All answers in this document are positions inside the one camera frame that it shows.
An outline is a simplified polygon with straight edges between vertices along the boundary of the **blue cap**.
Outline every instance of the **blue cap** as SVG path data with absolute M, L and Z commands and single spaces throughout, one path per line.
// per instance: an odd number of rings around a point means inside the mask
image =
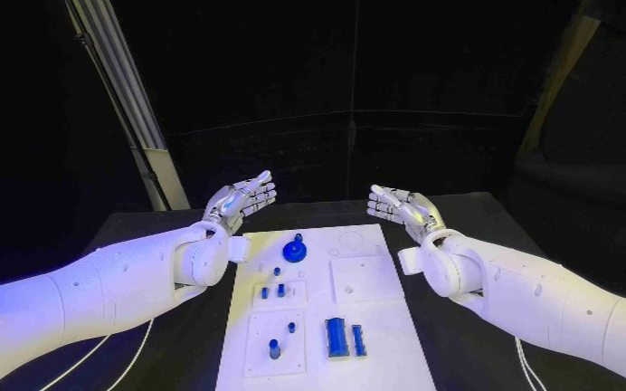
M 302 244 L 302 235 L 297 234 L 291 242 L 282 247 L 282 257 L 288 262 L 299 262 L 305 258 L 305 246 Z

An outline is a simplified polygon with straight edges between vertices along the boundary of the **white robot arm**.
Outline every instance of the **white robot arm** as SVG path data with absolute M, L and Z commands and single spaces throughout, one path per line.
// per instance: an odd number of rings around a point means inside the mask
M 445 229 L 426 198 L 372 186 L 367 213 L 403 224 L 419 247 L 399 252 L 439 296 L 509 334 L 626 377 L 626 299 L 559 264 Z
M 54 348 L 121 332 L 196 297 L 242 262 L 242 217 L 275 201 L 265 171 L 224 186 L 201 220 L 110 244 L 54 272 L 0 286 L 0 378 Z

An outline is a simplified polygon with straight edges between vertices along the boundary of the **table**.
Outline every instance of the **table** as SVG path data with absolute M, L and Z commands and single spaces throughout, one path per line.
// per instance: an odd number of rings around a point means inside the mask
M 460 233 L 542 255 L 490 194 L 441 195 L 431 201 L 441 211 L 445 225 Z M 402 275 L 396 252 L 413 245 L 412 240 L 399 225 L 372 218 L 364 214 L 364 208 L 364 201 L 271 205 L 245 218 L 239 233 L 380 223 L 438 391 L 527 391 L 530 388 L 511 336 L 470 310 L 438 297 L 421 274 Z M 184 227 L 200 216 L 200 210 L 112 214 L 84 253 L 109 243 Z M 115 390 L 214 388 L 234 270 L 234 264 L 229 263 L 217 285 L 155 318 L 142 353 Z M 145 325 L 141 325 L 110 336 L 87 361 L 51 389 L 105 390 L 128 365 L 144 331 Z M 7 376 L 0 388 L 37 389 L 96 342 L 96 339 L 82 341 L 46 354 Z M 626 389 L 626 378 L 591 362 L 524 343 L 523 351 L 549 391 Z

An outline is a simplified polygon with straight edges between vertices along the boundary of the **white board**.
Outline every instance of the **white board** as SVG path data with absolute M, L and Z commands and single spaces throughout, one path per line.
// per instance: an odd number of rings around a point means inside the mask
M 281 249 L 297 233 L 305 258 L 289 263 Z M 379 225 L 243 235 L 252 254 L 237 265 L 216 389 L 434 390 Z M 346 323 L 348 356 L 340 358 L 328 358 L 327 348 L 334 317 Z M 366 357 L 356 357 L 351 325 L 360 325 Z M 278 359 L 268 354 L 271 339 Z

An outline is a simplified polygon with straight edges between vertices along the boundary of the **blue object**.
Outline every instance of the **blue object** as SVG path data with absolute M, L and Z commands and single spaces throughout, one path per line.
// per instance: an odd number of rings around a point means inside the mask
M 291 242 L 282 247 L 282 257 L 288 262 L 299 262 L 305 257 L 305 246 L 302 244 L 302 235 L 297 234 Z
M 279 357 L 278 342 L 273 339 L 269 341 L 269 357 L 272 359 L 278 359 Z
M 346 357 L 348 352 L 343 319 L 325 320 L 325 333 L 328 338 L 328 358 Z
M 361 345 L 361 332 L 360 325 L 351 325 L 351 333 L 354 334 L 354 346 L 356 346 L 356 356 L 364 357 L 364 346 Z

